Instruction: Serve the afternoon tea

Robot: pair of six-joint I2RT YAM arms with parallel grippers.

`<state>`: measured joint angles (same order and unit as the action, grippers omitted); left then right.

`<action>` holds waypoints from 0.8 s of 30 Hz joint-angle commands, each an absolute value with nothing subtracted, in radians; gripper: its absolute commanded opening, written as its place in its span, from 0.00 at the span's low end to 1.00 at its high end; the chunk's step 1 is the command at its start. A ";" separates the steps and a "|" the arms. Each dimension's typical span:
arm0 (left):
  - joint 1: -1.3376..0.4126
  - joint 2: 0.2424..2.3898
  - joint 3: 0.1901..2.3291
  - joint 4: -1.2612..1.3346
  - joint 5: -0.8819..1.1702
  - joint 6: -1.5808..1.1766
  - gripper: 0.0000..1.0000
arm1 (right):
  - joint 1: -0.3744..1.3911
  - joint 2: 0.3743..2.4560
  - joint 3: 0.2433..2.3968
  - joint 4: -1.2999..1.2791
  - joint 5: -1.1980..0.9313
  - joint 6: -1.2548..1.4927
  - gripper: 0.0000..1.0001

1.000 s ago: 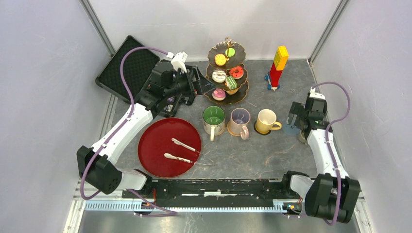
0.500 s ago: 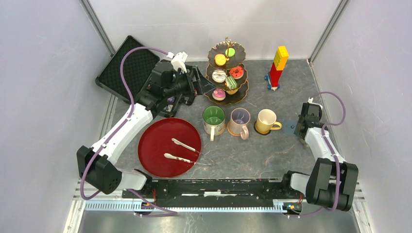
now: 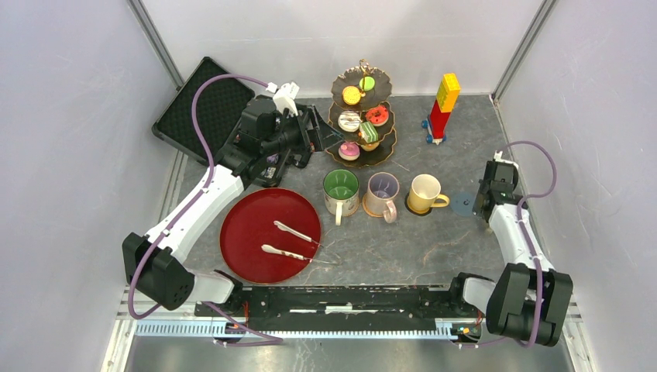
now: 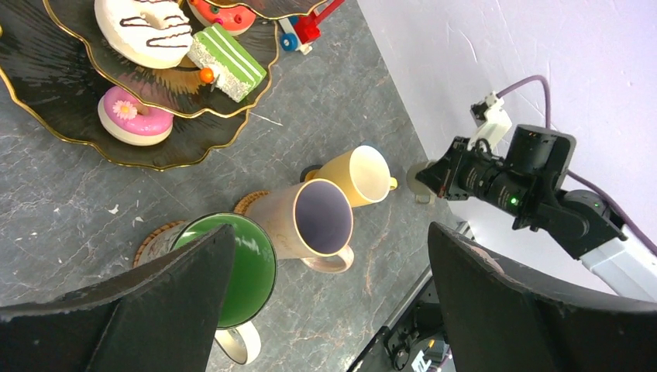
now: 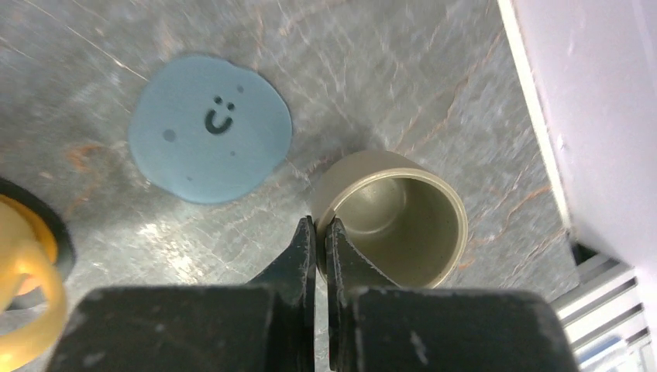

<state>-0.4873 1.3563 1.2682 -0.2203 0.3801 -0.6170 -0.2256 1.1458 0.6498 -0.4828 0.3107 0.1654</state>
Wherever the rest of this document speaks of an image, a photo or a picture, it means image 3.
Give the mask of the green inside ceramic mug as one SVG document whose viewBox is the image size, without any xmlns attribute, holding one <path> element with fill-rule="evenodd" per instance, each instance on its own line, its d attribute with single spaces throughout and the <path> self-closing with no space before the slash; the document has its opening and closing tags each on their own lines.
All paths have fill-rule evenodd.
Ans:
<svg viewBox="0 0 657 372">
<path fill-rule="evenodd" d="M 335 169 L 325 175 L 322 187 L 325 207 L 340 226 L 344 217 L 353 215 L 359 208 L 359 180 L 350 170 Z"/>
</svg>

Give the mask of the woven coaster front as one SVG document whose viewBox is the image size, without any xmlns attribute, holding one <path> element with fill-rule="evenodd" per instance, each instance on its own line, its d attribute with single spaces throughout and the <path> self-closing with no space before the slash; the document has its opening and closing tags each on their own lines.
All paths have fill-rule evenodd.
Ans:
<svg viewBox="0 0 657 372">
<path fill-rule="evenodd" d="M 363 206 L 363 210 L 365 211 L 365 213 L 368 216 L 373 217 L 373 218 L 383 218 L 384 217 L 383 214 L 376 214 L 376 213 L 371 212 L 370 209 L 367 207 L 366 202 L 367 202 L 367 200 L 366 200 L 366 195 L 365 195 L 362 198 L 361 205 Z"/>
</svg>

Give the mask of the yellow round coaster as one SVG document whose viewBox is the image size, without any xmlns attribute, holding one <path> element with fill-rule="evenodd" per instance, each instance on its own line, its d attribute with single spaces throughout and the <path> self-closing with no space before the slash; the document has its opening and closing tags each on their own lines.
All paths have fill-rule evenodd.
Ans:
<svg viewBox="0 0 657 372">
<path fill-rule="evenodd" d="M 431 208 L 429 208 L 429 209 L 427 209 L 426 211 L 423 211 L 423 212 L 422 212 L 422 211 L 418 212 L 417 210 L 413 209 L 413 208 L 410 206 L 410 204 L 409 204 L 409 197 L 410 197 L 410 193 L 407 193 L 407 194 L 404 196 L 404 207 L 405 207 L 405 208 L 406 208 L 411 214 L 416 215 L 416 216 L 427 216 L 427 215 L 429 215 L 429 214 L 432 213 L 432 209 L 431 209 Z"/>
</svg>

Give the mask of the white chocolate striped donut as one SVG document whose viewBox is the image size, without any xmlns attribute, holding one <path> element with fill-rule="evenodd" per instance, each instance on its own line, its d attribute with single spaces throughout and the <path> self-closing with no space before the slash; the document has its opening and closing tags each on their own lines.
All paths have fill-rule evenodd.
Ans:
<svg viewBox="0 0 657 372">
<path fill-rule="evenodd" d="M 358 131 L 362 122 L 363 121 L 358 112 L 346 110 L 338 116 L 339 128 L 348 133 Z"/>
</svg>

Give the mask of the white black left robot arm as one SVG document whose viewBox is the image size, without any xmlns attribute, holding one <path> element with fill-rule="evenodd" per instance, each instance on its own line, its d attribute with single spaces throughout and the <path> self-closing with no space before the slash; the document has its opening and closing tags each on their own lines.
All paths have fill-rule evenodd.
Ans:
<svg viewBox="0 0 657 372">
<path fill-rule="evenodd" d="M 327 150 L 341 135 L 319 115 L 313 105 L 299 105 L 294 115 L 279 112 L 271 98 L 257 97 L 247 104 L 225 144 L 210 157 L 209 167 L 187 197 L 161 222 L 140 236 L 130 233 L 122 243 L 128 311 L 138 313 L 136 293 L 153 300 L 157 308 L 173 311 L 186 301 L 212 302 L 223 315 L 243 307 L 243 294 L 224 274 L 195 273 L 184 261 L 209 224 L 233 199 L 238 198 L 267 167 L 276 153 L 299 155 L 303 161 Z"/>
</svg>

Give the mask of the green macaron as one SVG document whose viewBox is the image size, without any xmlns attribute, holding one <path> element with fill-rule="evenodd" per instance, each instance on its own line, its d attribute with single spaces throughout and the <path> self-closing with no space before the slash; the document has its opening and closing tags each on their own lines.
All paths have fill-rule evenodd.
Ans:
<svg viewBox="0 0 657 372">
<path fill-rule="evenodd" d="M 371 91 L 374 89 L 375 85 L 376 81 L 371 76 L 365 76 L 359 80 L 359 89 L 361 91 Z"/>
</svg>

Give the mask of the pink ceramic mug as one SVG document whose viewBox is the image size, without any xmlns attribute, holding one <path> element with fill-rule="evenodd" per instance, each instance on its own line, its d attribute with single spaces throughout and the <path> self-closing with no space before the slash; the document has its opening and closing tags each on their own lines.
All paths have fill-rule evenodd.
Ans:
<svg viewBox="0 0 657 372">
<path fill-rule="evenodd" d="M 398 179 L 390 173 L 379 172 L 373 174 L 366 187 L 367 207 L 371 212 L 383 214 L 386 223 L 397 220 L 397 207 L 395 198 L 400 191 Z"/>
</svg>

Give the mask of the red frosted donut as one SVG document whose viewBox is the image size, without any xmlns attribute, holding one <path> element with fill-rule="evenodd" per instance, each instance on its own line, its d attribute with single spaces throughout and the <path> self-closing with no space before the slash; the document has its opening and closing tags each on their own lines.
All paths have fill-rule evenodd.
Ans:
<svg viewBox="0 0 657 372">
<path fill-rule="evenodd" d="M 378 105 L 366 112 L 365 119 L 373 126 L 379 127 L 387 123 L 389 120 L 389 110 L 384 105 Z"/>
</svg>

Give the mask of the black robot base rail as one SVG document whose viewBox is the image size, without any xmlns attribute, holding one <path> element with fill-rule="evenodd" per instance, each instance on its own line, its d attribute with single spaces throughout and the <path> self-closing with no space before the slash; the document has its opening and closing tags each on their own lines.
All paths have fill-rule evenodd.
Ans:
<svg viewBox="0 0 657 372">
<path fill-rule="evenodd" d="M 219 308 L 258 331 L 428 331 L 483 317 L 448 286 L 415 284 L 243 287 Z"/>
</svg>

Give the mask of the yellow ceramic mug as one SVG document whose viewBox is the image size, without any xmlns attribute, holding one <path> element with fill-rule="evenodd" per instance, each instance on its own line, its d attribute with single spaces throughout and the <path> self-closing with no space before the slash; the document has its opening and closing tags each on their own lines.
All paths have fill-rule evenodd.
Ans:
<svg viewBox="0 0 657 372">
<path fill-rule="evenodd" d="M 440 181 L 430 174 L 419 174 L 411 182 L 406 206 L 417 215 L 426 215 L 434 208 L 449 206 L 450 199 L 442 193 Z"/>
</svg>

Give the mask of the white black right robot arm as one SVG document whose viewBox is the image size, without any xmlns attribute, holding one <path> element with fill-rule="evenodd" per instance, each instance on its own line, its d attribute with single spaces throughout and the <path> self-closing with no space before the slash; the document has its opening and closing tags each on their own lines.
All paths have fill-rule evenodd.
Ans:
<svg viewBox="0 0 657 372">
<path fill-rule="evenodd" d="M 518 165 L 496 157 L 485 166 L 473 212 L 492 229 L 505 262 L 498 279 L 461 273 L 447 288 L 370 286 L 266 289 L 266 331 L 322 336 L 388 336 L 432 329 L 436 319 L 481 315 L 489 334 L 525 345 L 554 346 L 573 293 L 533 233 L 527 200 L 516 190 Z"/>
</svg>

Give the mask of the blue round coaster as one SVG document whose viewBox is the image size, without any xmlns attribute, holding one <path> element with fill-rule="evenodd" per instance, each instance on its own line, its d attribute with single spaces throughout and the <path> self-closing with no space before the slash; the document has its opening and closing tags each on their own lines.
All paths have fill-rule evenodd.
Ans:
<svg viewBox="0 0 657 372">
<path fill-rule="evenodd" d="M 475 195 L 462 191 L 450 198 L 450 208 L 454 213 L 463 217 L 472 217 L 474 215 L 473 206 L 475 202 Z"/>
</svg>

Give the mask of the orange macaron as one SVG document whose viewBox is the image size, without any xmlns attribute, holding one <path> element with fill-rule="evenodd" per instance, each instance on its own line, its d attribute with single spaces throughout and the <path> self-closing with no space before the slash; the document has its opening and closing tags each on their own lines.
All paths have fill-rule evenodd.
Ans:
<svg viewBox="0 0 657 372">
<path fill-rule="evenodd" d="M 347 105 L 358 105 L 361 98 L 362 93 L 357 86 L 346 86 L 342 90 L 342 100 Z"/>
</svg>

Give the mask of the pink frosted donut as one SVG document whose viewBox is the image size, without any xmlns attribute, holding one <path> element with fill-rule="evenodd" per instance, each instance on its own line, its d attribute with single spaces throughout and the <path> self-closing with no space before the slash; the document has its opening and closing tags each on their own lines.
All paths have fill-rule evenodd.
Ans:
<svg viewBox="0 0 657 372">
<path fill-rule="evenodd" d="M 338 154 L 343 160 L 357 160 L 360 156 L 360 146 L 356 143 L 344 142 L 340 145 Z"/>
</svg>

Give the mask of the green matcha cake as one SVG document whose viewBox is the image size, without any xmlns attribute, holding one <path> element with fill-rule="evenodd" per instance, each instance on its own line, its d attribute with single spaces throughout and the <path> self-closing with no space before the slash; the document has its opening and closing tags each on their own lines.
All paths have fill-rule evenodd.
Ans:
<svg viewBox="0 0 657 372">
<path fill-rule="evenodd" d="M 358 136 L 362 144 L 377 143 L 379 141 L 377 128 L 369 121 L 360 123 Z"/>
</svg>

